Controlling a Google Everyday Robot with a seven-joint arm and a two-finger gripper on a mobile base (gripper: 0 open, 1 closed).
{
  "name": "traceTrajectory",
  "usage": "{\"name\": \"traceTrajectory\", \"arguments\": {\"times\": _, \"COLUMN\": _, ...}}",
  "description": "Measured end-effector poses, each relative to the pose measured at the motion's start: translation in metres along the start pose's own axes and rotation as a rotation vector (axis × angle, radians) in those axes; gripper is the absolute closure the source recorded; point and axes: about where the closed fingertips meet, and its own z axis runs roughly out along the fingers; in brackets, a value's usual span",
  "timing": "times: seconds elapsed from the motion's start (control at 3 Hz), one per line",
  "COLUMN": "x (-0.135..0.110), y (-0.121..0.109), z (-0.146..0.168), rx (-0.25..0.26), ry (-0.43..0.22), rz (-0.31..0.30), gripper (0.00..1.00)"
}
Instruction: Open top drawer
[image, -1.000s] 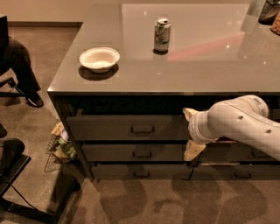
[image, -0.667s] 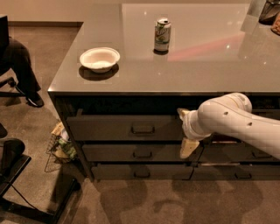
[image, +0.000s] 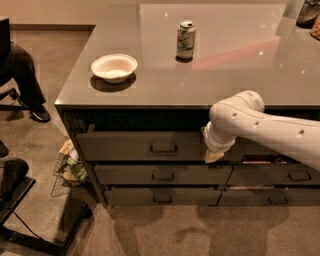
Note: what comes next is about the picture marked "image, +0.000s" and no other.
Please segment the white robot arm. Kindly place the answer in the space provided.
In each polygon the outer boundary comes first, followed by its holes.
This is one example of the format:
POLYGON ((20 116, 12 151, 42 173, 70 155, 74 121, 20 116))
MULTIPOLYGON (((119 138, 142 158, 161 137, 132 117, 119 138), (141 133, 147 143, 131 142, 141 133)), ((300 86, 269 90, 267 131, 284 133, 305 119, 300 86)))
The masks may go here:
POLYGON ((264 101, 254 91, 215 103, 202 133, 213 161, 241 137, 320 170, 320 122, 265 114, 264 101))

